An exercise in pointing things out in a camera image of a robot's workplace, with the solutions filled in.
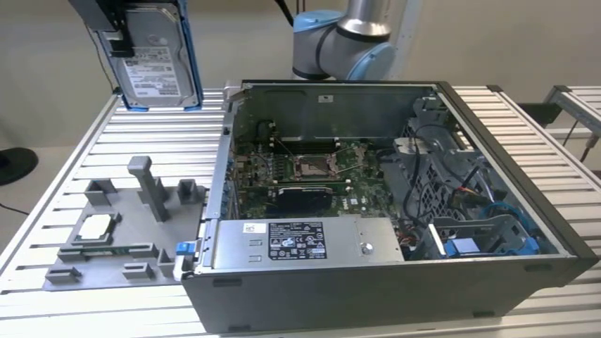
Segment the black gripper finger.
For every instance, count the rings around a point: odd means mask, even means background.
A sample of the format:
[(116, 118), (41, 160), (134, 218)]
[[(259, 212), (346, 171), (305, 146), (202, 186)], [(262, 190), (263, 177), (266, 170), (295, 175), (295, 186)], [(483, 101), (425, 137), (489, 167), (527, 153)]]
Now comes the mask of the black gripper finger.
[(112, 57), (130, 58), (134, 56), (132, 38), (126, 30), (118, 30), (112, 33), (110, 49)]

